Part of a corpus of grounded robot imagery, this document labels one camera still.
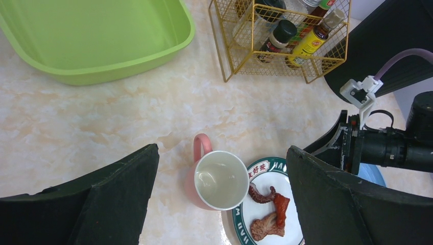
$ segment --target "purple tube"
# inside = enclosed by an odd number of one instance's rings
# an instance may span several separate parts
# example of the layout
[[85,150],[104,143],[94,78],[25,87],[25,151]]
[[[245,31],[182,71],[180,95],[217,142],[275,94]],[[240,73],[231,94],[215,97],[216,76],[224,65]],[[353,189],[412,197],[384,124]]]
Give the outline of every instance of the purple tube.
[[424,58],[425,60],[427,60],[428,62],[430,62],[431,64],[433,64],[432,52],[428,50],[423,50],[421,48],[411,48],[409,50],[399,52],[393,58],[391,58],[387,63],[385,63],[385,65],[383,65],[383,67],[379,70],[379,72],[374,76],[374,80],[380,80],[383,74],[385,74],[385,72],[387,72],[388,69],[391,68],[391,66],[397,63],[397,61],[409,55],[418,55]]

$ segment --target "sliced meat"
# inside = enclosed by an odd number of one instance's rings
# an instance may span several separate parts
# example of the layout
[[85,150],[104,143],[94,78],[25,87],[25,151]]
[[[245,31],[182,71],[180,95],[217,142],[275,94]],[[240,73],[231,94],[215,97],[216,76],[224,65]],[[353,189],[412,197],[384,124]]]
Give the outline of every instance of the sliced meat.
[[276,225],[277,213],[268,214],[263,219],[256,219],[251,224],[250,230],[254,240],[263,240],[267,235],[284,236],[284,228],[279,228]]
[[290,198],[286,198],[285,196],[281,195],[280,193],[275,194],[274,198],[274,205],[275,209],[277,210],[277,227],[283,228],[285,226],[285,212],[288,207],[288,203],[290,202]]

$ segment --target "yellow label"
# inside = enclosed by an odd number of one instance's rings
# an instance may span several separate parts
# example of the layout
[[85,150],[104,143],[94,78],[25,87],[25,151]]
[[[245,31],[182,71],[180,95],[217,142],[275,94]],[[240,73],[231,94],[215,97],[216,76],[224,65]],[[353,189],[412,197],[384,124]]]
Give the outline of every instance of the yellow label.
[[[311,31],[293,49],[292,54],[311,56],[320,48],[320,46],[322,46],[324,42],[325,40],[318,38],[314,34],[314,31]],[[301,66],[306,62],[306,59],[301,57],[290,57],[288,60],[290,60],[291,64],[295,66]]]

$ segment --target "black bottle cap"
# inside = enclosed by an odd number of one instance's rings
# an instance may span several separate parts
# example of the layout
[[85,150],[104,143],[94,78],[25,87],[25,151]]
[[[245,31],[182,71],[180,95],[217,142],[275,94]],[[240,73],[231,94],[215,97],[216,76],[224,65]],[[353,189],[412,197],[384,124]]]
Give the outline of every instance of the black bottle cap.
[[297,33],[298,29],[296,28],[295,24],[286,19],[282,19],[272,34],[279,42],[288,43],[288,41]]
[[[283,0],[256,0],[256,4],[263,4],[279,9],[286,9],[285,2]],[[260,15],[263,19],[269,22],[276,22],[278,18],[283,14],[283,12],[279,12],[274,9],[266,9],[262,7],[256,8],[256,13]]]

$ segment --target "pink mug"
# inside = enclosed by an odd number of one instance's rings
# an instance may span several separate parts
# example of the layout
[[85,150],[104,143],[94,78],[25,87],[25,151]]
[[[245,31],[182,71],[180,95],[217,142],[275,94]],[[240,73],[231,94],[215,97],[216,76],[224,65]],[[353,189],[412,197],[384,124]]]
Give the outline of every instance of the pink mug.
[[244,200],[249,186],[247,168],[237,156],[213,151],[205,134],[194,138],[194,165],[185,180],[186,195],[192,203],[206,210],[230,210]]

